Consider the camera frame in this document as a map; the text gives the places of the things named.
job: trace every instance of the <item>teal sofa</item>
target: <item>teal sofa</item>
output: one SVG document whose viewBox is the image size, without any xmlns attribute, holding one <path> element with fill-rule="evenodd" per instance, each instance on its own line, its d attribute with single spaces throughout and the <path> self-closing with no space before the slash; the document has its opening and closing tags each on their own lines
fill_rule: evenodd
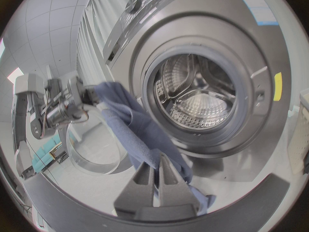
<svg viewBox="0 0 309 232">
<path fill-rule="evenodd" d="M 36 173 L 41 172 L 41 170 L 53 160 L 53 157 L 49 154 L 49 151 L 52 150 L 52 148 L 58 143 L 60 143 L 60 137 L 59 135 L 55 135 L 34 154 L 32 166 Z"/>
</svg>

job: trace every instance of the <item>washing machine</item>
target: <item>washing machine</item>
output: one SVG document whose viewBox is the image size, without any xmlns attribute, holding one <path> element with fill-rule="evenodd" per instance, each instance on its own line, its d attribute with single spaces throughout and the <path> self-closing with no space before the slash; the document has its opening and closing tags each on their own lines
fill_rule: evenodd
<svg viewBox="0 0 309 232">
<path fill-rule="evenodd" d="M 130 0 L 104 46 L 106 68 L 170 136 L 193 185 L 217 186 L 222 205 L 191 219 L 133 221 L 86 206 L 42 174 L 26 190 L 59 231 L 269 231 L 308 181 L 291 170 L 309 140 L 308 50 L 284 0 Z"/>
<path fill-rule="evenodd" d="M 107 43 L 115 80 L 181 152 L 224 158 L 215 178 L 256 177 L 291 98 L 288 49 L 265 0 L 132 0 Z M 237 164 L 248 155 L 250 173 Z"/>
</svg>

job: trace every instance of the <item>light fixture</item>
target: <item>light fixture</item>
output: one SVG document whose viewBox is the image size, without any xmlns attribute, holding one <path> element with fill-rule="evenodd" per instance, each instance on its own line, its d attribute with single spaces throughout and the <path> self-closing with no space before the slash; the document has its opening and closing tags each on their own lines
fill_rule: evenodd
<svg viewBox="0 0 309 232">
<path fill-rule="evenodd" d="M 11 81 L 11 83 L 15 83 L 15 79 L 19 76 L 23 75 L 23 72 L 20 68 L 15 69 L 7 78 Z"/>
<path fill-rule="evenodd" d="M 3 38 L 2 38 L 0 41 L 0 58 L 2 57 L 4 50 L 5 50 L 5 45 L 3 43 Z"/>
</svg>

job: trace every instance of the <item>ceiling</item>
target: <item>ceiling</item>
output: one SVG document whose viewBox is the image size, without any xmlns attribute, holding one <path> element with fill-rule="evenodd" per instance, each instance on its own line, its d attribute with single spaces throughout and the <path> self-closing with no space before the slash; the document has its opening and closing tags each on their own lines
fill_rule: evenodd
<svg viewBox="0 0 309 232">
<path fill-rule="evenodd" d="M 2 35 L 0 59 L 0 122 L 10 122 L 13 84 L 7 79 L 17 67 L 47 79 L 76 69 L 76 40 L 89 0 L 24 0 Z"/>
</svg>

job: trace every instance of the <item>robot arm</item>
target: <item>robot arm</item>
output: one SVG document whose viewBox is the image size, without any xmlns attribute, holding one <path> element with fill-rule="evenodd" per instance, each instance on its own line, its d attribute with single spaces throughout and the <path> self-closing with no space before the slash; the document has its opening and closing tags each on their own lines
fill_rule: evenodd
<svg viewBox="0 0 309 232">
<path fill-rule="evenodd" d="M 34 175 L 26 140 L 27 112 L 30 113 L 32 135 L 41 139 L 53 135 L 58 126 L 80 119 L 84 104 L 99 103 L 93 87 L 84 87 L 78 77 L 68 80 L 67 88 L 69 93 L 64 95 L 59 79 L 48 80 L 44 87 L 43 79 L 35 74 L 16 79 L 12 107 L 13 142 L 16 168 L 24 179 Z"/>
</svg>

